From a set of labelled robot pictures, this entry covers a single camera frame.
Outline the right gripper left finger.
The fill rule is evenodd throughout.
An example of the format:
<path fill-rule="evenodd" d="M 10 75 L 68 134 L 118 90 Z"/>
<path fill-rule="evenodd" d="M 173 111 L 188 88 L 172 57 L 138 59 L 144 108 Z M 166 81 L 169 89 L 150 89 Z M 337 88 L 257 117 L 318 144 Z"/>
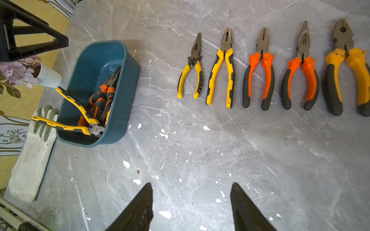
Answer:
<path fill-rule="evenodd" d="M 149 231 L 152 205 L 153 190 L 148 182 L 106 231 Z"/>

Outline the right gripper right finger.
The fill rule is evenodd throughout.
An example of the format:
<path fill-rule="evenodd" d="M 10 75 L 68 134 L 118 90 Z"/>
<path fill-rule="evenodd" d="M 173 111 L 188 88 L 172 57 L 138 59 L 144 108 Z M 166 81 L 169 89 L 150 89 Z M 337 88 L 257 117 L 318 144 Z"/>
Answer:
<path fill-rule="evenodd" d="M 236 182 L 232 184 L 230 199 L 236 231 L 276 231 Z"/>

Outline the teal plastic storage box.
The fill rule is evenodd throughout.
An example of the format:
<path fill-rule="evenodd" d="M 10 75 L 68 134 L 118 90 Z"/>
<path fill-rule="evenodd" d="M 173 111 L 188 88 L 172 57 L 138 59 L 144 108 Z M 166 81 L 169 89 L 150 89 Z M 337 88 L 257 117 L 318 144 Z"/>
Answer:
<path fill-rule="evenodd" d="M 58 138 L 91 148 L 120 140 L 128 122 L 139 77 L 139 65 L 123 42 L 108 40 L 88 45 L 79 55 L 66 90 L 58 122 Z"/>

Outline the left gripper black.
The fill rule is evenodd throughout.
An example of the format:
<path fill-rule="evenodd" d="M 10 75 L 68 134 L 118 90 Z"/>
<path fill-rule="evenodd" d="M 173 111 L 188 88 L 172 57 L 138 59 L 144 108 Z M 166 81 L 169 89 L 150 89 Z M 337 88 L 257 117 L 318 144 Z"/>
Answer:
<path fill-rule="evenodd" d="M 16 36 L 42 33 L 54 40 L 21 47 L 16 45 Z M 68 46 L 68 37 L 49 27 L 47 22 L 10 1 L 1 1 L 1 62 L 14 62 Z"/>

